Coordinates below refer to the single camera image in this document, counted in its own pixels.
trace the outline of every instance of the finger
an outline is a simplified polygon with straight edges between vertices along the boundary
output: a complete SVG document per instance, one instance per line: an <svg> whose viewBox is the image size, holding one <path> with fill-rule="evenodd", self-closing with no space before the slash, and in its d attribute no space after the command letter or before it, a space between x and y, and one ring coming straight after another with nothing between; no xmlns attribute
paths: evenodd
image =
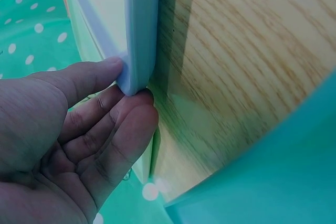
<svg viewBox="0 0 336 224"><path fill-rule="evenodd" d="M103 153L80 176L99 209L127 171L147 148L157 128L151 105L134 108L122 122Z"/></svg>
<svg viewBox="0 0 336 224"><path fill-rule="evenodd" d="M58 142L65 144L88 132L124 97L117 85L67 113Z"/></svg>
<svg viewBox="0 0 336 224"><path fill-rule="evenodd" d="M149 90L143 90L132 97L124 96L91 130L69 141L63 146L63 150L68 158L77 164L101 149L111 132L117 131L121 122L135 107L146 104L153 105L153 103L154 99Z"/></svg>
<svg viewBox="0 0 336 224"><path fill-rule="evenodd" d="M80 62L66 69L53 72L38 72L28 78L48 82L67 100L68 108L90 94L97 93L111 85L122 70L122 61L110 57L101 62Z"/></svg>

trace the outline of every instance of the wood grain surface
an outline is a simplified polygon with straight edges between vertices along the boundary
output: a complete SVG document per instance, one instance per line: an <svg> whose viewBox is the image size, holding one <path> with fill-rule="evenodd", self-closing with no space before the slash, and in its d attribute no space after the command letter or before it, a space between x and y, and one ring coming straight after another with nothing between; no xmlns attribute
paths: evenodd
<svg viewBox="0 0 336 224"><path fill-rule="evenodd" d="M152 173L166 201L229 164L336 65L336 0L160 0Z"/></svg>

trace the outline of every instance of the skin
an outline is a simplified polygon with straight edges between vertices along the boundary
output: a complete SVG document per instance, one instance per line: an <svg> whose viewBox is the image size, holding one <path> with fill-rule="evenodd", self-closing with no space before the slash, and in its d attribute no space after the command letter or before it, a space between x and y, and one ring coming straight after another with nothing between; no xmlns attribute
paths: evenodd
<svg viewBox="0 0 336 224"><path fill-rule="evenodd" d="M0 223L93 222L158 124L150 91L109 87L121 70L108 58L0 81Z"/></svg>

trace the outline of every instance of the polka dot fabric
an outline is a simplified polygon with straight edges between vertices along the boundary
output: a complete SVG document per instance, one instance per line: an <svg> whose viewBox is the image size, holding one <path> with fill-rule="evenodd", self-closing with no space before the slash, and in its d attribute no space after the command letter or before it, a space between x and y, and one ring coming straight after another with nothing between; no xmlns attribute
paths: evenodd
<svg viewBox="0 0 336 224"><path fill-rule="evenodd" d="M18 78L80 61L63 0L0 0L0 76Z"/></svg>

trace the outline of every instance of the green polka dot cloth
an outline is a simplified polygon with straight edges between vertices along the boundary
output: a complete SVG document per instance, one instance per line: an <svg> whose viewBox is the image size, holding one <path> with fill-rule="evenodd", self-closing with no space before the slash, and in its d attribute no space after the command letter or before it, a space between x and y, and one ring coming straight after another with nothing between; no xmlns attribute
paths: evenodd
<svg viewBox="0 0 336 224"><path fill-rule="evenodd" d="M63 0L0 0L0 79L54 71L78 61ZM129 171L94 224L171 224L160 196L165 187L158 181L142 185Z"/></svg>
<svg viewBox="0 0 336 224"><path fill-rule="evenodd" d="M0 0L0 77L80 61L63 0Z"/></svg>

